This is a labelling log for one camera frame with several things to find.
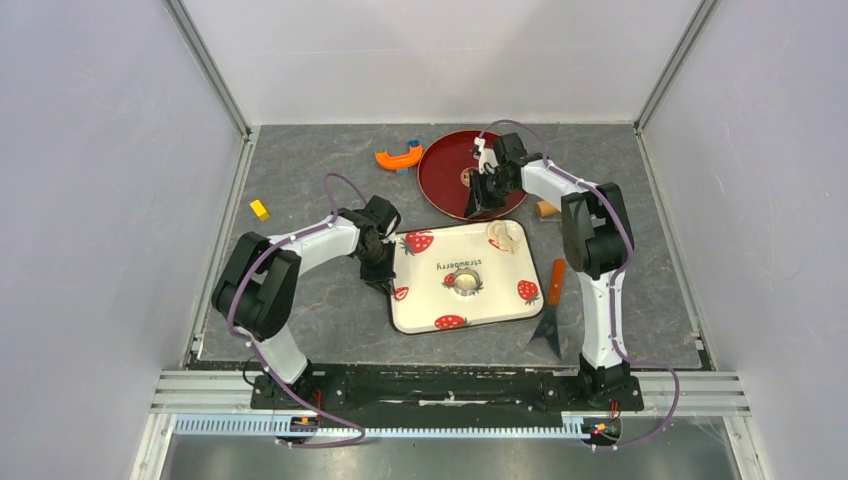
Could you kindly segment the strawberry pattern tray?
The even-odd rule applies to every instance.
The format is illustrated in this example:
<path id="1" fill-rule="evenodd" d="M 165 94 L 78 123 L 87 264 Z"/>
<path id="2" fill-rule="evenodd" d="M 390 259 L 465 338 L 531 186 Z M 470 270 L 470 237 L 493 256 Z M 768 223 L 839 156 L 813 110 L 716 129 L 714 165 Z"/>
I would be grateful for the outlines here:
<path id="1" fill-rule="evenodd" d="M 526 231 L 514 220 L 501 221 L 521 242 L 514 255 L 488 243 L 491 221 L 394 235 L 393 328 L 419 335 L 539 314 L 543 287 Z"/>

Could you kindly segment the torn off dough scrap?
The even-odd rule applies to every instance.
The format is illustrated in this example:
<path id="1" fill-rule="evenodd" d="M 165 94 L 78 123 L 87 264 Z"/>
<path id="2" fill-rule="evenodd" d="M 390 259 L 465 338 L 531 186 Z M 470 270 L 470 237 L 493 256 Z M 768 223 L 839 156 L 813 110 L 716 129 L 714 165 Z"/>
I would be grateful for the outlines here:
<path id="1" fill-rule="evenodd" d="M 521 242 L 514 239 L 506 223 L 501 220 L 491 221 L 486 227 L 488 243 L 497 250 L 514 255 Z"/>

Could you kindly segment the wooden dough roller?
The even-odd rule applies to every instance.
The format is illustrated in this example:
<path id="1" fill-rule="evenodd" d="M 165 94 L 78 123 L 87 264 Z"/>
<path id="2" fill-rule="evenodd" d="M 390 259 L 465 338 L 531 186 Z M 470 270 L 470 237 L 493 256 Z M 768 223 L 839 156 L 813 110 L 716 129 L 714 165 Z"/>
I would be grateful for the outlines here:
<path id="1" fill-rule="evenodd" d="M 560 210 L 546 201 L 538 201 L 535 204 L 534 211 L 540 219 L 547 219 L 560 213 Z"/>

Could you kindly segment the orange handled scraper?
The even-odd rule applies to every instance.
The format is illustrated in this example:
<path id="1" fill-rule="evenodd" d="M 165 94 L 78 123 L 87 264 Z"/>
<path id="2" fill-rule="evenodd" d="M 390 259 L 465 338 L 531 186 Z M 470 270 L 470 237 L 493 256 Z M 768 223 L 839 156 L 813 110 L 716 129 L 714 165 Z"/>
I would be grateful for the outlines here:
<path id="1" fill-rule="evenodd" d="M 527 350 L 534 355 L 562 359 L 562 351 L 558 332 L 558 305 L 564 285 L 566 261 L 558 258 L 554 261 L 545 306 L 540 319 L 527 344 Z"/>

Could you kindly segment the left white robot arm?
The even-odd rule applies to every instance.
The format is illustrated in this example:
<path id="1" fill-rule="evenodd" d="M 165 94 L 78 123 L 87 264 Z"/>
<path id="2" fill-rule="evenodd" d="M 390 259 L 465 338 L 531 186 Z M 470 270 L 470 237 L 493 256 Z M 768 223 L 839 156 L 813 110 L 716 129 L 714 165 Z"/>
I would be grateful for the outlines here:
<path id="1" fill-rule="evenodd" d="M 360 263 L 360 279 L 391 297 L 395 246 L 389 239 L 401 222 L 398 210 L 380 196 L 360 209 L 342 208 L 300 231 L 265 237 L 243 234 L 213 289 L 211 307 L 230 333 L 244 340 L 276 381 L 276 396 L 291 408 L 307 405 L 314 393 L 304 373 L 310 361 L 287 326 L 299 277 L 339 257 Z"/>

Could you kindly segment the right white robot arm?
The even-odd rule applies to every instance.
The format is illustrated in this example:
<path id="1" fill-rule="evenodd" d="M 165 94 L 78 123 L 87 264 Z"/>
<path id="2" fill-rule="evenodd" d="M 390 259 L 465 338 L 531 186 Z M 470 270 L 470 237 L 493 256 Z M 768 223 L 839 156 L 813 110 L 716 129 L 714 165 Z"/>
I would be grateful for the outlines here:
<path id="1" fill-rule="evenodd" d="M 469 175 L 466 218 L 503 208 L 516 191 L 558 208 L 565 260 L 578 275 L 583 301 L 577 392 L 591 408 L 606 406 L 630 378 L 618 332 L 622 284 L 634 245 L 620 187 L 584 180 L 543 153 L 528 153 L 516 133 L 491 144 L 477 136 L 471 152 L 477 166 Z"/>

